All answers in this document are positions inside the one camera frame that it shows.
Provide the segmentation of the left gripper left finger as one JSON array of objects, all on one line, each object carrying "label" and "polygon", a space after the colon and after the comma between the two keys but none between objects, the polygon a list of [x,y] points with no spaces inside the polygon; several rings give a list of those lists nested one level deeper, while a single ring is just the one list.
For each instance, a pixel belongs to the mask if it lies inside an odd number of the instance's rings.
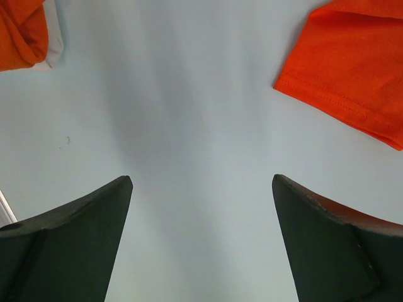
[{"label": "left gripper left finger", "polygon": [[120,176],[1,227],[1,301],[104,301],[132,190]]}]

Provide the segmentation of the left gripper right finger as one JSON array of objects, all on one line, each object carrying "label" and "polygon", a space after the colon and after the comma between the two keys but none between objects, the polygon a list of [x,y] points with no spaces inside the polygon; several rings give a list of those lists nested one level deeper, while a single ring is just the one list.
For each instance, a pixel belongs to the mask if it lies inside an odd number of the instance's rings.
[{"label": "left gripper right finger", "polygon": [[299,301],[402,301],[402,225],[281,174],[272,190]]}]

